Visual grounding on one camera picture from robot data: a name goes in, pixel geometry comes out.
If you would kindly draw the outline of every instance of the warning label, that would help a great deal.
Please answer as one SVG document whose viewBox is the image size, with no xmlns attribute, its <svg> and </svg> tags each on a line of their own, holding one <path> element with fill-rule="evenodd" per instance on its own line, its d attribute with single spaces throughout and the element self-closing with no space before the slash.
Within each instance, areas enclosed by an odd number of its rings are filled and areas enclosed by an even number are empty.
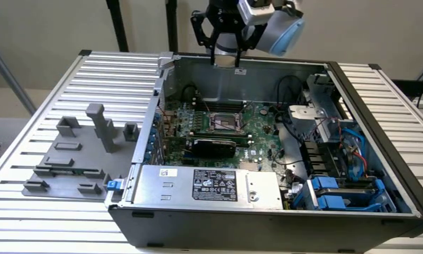
<svg viewBox="0 0 423 254">
<path fill-rule="evenodd" d="M 209 201 L 238 201 L 234 171 L 196 169 L 193 198 Z"/>
</svg>

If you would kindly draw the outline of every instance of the red cable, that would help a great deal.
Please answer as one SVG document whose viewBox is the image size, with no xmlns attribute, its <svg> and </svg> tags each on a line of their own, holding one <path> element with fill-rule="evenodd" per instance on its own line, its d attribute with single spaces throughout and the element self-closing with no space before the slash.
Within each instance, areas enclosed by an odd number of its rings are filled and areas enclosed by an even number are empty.
<svg viewBox="0 0 423 254">
<path fill-rule="evenodd" d="M 319 125 L 322 125 L 322 123 L 326 120 L 335 120 L 338 122 L 338 135 L 339 135 L 339 142 L 342 142 L 342 127 L 339 126 L 339 119 L 337 117 L 327 117 L 327 118 L 322 118 L 321 122 L 317 124 L 315 128 L 313 129 L 313 131 L 309 133 L 309 139 L 311 138 L 314 132 L 317 131 Z"/>
<path fill-rule="evenodd" d="M 362 155 L 358 152 L 353 152 L 353 154 L 362 160 L 363 162 L 363 171 L 367 172 L 367 161 L 365 159 L 365 157 L 362 157 Z"/>
</svg>

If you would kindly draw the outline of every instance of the blue connector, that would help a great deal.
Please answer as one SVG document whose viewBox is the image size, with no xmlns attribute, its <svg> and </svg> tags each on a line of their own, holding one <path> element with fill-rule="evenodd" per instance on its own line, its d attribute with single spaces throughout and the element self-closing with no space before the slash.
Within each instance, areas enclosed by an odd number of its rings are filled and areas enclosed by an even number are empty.
<svg viewBox="0 0 423 254">
<path fill-rule="evenodd" d="M 156 113 L 156 115 L 154 115 L 154 122 L 158 122 L 160 119 L 161 119 L 161 115 L 160 115 L 160 113 Z"/>
<path fill-rule="evenodd" d="M 341 196 L 321 196 L 318 198 L 318 207 L 321 210 L 345 210 L 346 205 Z"/>
<path fill-rule="evenodd" d="M 153 135 L 150 135 L 148 142 L 150 143 L 150 142 L 154 142 L 154 141 L 156 141 L 156 137 Z"/>
<path fill-rule="evenodd" d="M 148 162 L 150 160 L 150 158 L 152 158 L 152 153 L 146 152 L 144 154 L 144 162 Z"/>
<path fill-rule="evenodd" d="M 106 184 L 106 190 L 120 190 L 121 189 L 121 185 L 122 185 L 122 182 L 121 181 L 109 181 L 108 184 Z"/>
<path fill-rule="evenodd" d="M 148 144 L 146 146 L 146 152 L 152 152 L 152 150 L 154 149 L 154 146 L 152 144 Z"/>
<path fill-rule="evenodd" d="M 334 177 L 315 177 L 311 179 L 311 185 L 314 189 L 338 189 L 338 184 Z"/>
<path fill-rule="evenodd" d="M 157 133 L 157 129 L 154 127 L 150 128 L 150 135 Z"/>
</svg>

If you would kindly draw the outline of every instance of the cable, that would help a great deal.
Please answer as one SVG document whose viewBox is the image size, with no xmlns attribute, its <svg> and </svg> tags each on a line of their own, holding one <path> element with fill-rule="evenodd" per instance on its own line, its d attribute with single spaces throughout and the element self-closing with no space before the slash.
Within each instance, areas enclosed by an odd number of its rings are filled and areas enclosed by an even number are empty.
<svg viewBox="0 0 423 254">
<path fill-rule="evenodd" d="M 418 97 L 416 108 L 419 108 L 419 106 L 420 106 L 422 96 L 423 96 L 423 94 L 420 95 L 420 97 Z"/>
<path fill-rule="evenodd" d="M 278 171 L 274 170 L 273 164 L 271 164 L 271 171 L 273 171 L 279 177 L 283 177 L 283 175 L 282 175 Z"/>
<path fill-rule="evenodd" d="M 194 87 L 194 89 L 197 90 L 197 86 L 194 85 L 194 83 L 189 83 L 186 86 L 184 86 L 184 88 L 182 88 L 182 93 L 181 93 L 181 102 L 184 101 L 185 90 L 186 90 L 189 87 Z"/>
<path fill-rule="evenodd" d="M 302 144 L 302 139 L 298 138 L 298 136 L 293 133 L 293 131 L 290 130 L 289 126 L 287 126 L 287 123 L 285 121 L 285 112 L 283 112 L 283 115 L 282 115 L 282 124 L 283 124 L 283 127 L 285 129 L 287 129 L 287 132 L 290 133 L 290 135 L 294 137 L 294 139 L 299 142 L 299 144 Z"/>
<path fill-rule="evenodd" d="M 165 113 L 165 111 L 161 109 L 161 107 L 160 107 L 160 106 L 157 106 L 157 108 L 161 110 L 162 115 L 164 115 L 164 116 L 166 116 L 166 113 Z"/>
<path fill-rule="evenodd" d="M 355 136 L 361 140 L 361 144 L 362 144 L 361 155 L 362 155 L 362 157 L 365 157 L 366 156 L 366 139 L 365 139 L 365 137 L 359 133 L 357 133 L 354 130 L 351 130 L 349 128 L 342 129 L 341 132 L 342 131 L 345 131 L 350 135 Z"/>
<path fill-rule="evenodd" d="M 358 152 L 353 152 L 353 154 L 362 160 L 363 162 L 363 172 L 367 173 L 369 167 L 367 167 L 367 160 Z"/>
<path fill-rule="evenodd" d="M 283 148 L 282 148 L 281 150 L 278 150 L 277 153 L 275 153 L 275 155 L 274 155 L 274 161 L 275 161 L 275 163 L 278 163 L 279 165 L 287 166 L 287 165 L 291 165 L 291 164 L 297 164 L 297 163 L 299 163 L 299 162 L 303 162 L 303 160 L 297 160 L 297 161 L 289 162 L 289 163 L 281 163 L 281 162 L 278 162 L 277 156 L 279 155 L 281 151 L 283 151 Z"/>
<path fill-rule="evenodd" d="M 278 106 L 278 104 L 279 104 L 279 88 L 281 88 L 281 83 L 282 83 L 282 81 L 286 79 L 286 78 L 294 78 L 297 81 L 299 81 L 299 85 L 301 85 L 301 91 L 299 91 L 299 95 L 298 95 L 298 97 L 301 96 L 301 94 L 302 94 L 302 90 L 303 90 L 303 87 L 302 87 L 302 80 L 301 80 L 301 78 L 298 78 L 295 75 L 285 75 L 279 80 L 278 80 L 278 82 L 277 82 L 277 84 L 275 84 L 275 89 L 277 89 L 277 106 Z"/>
<path fill-rule="evenodd" d="M 322 125 L 322 123 L 326 121 L 326 120 L 335 120 L 338 122 L 338 135 L 339 135 L 339 142 L 342 142 L 342 127 L 339 126 L 339 119 L 337 117 L 327 117 L 327 118 L 323 118 L 321 120 L 321 122 L 318 123 L 318 125 L 315 126 L 315 128 L 311 130 L 311 132 L 309 133 L 309 136 L 307 138 L 310 139 L 311 138 L 311 135 L 314 134 L 314 132 L 317 131 L 319 125 Z"/>
</svg>

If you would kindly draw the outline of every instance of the black cable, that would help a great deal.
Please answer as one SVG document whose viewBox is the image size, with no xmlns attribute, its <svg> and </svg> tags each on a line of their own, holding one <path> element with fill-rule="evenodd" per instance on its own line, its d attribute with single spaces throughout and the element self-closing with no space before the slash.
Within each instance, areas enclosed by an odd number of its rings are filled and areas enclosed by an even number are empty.
<svg viewBox="0 0 423 254">
<path fill-rule="evenodd" d="M 299 142 L 299 144 L 302 144 L 302 139 L 298 138 L 298 136 L 294 134 L 294 132 L 293 132 L 291 129 L 289 128 L 289 125 L 287 125 L 287 123 L 286 123 L 286 120 L 285 120 L 283 116 L 285 116 L 285 113 L 283 113 L 283 115 L 282 115 L 282 124 L 283 124 L 283 127 L 285 127 L 285 129 L 287 129 L 287 132 L 289 132 L 290 135 L 294 137 L 294 139 Z"/>
<path fill-rule="evenodd" d="M 416 108 L 419 108 L 419 106 L 420 106 L 422 96 L 423 96 L 423 94 L 420 95 L 420 97 L 418 97 Z"/>
<path fill-rule="evenodd" d="M 297 160 L 297 161 L 289 162 L 289 163 L 281 163 L 281 162 L 278 162 L 277 156 L 279 155 L 279 153 L 281 153 L 282 150 L 283 150 L 283 149 L 278 150 L 277 153 L 275 153 L 275 155 L 274 155 L 274 161 L 275 161 L 275 163 L 278 163 L 278 164 L 282 165 L 282 166 L 287 166 L 287 165 L 291 165 L 291 164 L 297 164 L 297 163 L 299 163 L 299 162 L 303 162 L 303 160 Z"/>
<path fill-rule="evenodd" d="M 302 80 L 301 80 L 301 78 L 298 78 L 295 75 L 285 75 L 279 80 L 278 80 L 278 82 L 277 82 L 277 84 L 275 84 L 275 88 L 277 88 L 277 100 L 275 100 L 275 102 L 277 102 L 277 105 L 279 104 L 279 93 L 281 93 L 281 91 L 279 91 L 279 89 L 281 89 L 281 83 L 282 83 L 282 81 L 286 79 L 286 78 L 293 78 L 293 79 L 295 79 L 299 83 L 299 88 L 301 88 L 301 91 L 299 91 L 299 93 L 298 93 L 298 98 L 301 97 L 301 94 L 302 94 L 302 91 L 303 91 L 303 87 L 302 87 Z M 283 101 L 282 101 L 282 105 L 281 105 L 281 107 L 283 106 L 283 103 L 285 103 L 285 95 L 286 94 L 283 94 Z"/>
<path fill-rule="evenodd" d="M 189 83 L 186 86 L 184 86 L 182 88 L 182 93 L 181 93 L 181 102 L 184 101 L 184 95 L 185 95 L 185 91 L 188 88 L 194 87 L 194 89 L 197 90 L 197 86 L 193 83 Z"/>
</svg>

